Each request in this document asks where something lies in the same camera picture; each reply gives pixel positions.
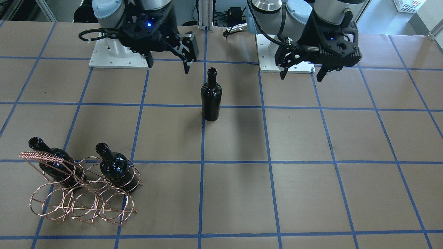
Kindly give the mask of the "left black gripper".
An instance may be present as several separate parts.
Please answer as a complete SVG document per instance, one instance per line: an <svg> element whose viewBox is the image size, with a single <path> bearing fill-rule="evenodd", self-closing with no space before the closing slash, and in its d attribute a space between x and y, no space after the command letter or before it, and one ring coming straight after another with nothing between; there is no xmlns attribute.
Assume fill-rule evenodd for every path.
<svg viewBox="0 0 443 249"><path fill-rule="evenodd" d="M301 45L317 47L318 50L307 52L278 45L275 65L280 69L280 79L284 80L289 68L302 61L322 64L316 75L317 82L322 82L332 71L341 71L343 66L360 62L359 30L351 21L352 17L352 12L346 12L338 24L330 24L312 12L301 35Z"/></svg>

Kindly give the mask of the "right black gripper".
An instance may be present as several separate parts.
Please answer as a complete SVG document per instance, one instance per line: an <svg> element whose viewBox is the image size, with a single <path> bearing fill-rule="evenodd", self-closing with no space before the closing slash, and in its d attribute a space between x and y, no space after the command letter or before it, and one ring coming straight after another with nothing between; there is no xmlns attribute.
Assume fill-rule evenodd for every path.
<svg viewBox="0 0 443 249"><path fill-rule="evenodd" d="M125 47L145 54L149 69L154 64L151 52L172 52L182 60L185 74L199 55L195 33L179 34L173 7L158 10L128 7L118 28L118 40Z"/></svg>

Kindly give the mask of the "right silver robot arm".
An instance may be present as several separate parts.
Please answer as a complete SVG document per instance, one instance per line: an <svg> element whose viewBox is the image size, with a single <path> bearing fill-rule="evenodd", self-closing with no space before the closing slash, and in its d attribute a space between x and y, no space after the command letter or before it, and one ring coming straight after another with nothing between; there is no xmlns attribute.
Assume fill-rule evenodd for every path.
<svg viewBox="0 0 443 249"><path fill-rule="evenodd" d="M150 69L153 52L170 52L189 73L198 58L195 34L179 33L171 0L94 0L92 9L100 27L79 35L98 33L86 38L96 43L91 68Z"/></svg>

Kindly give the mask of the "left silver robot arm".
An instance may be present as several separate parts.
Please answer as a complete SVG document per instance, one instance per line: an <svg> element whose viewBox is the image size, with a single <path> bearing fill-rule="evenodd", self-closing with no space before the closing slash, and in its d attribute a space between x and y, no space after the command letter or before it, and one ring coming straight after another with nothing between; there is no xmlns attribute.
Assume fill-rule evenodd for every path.
<svg viewBox="0 0 443 249"><path fill-rule="evenodd" d="M285 79L302 62L321 65L317 81L362 59L353 16L363 0L248 0L248 27L276 47L274 62Z"/></svg>

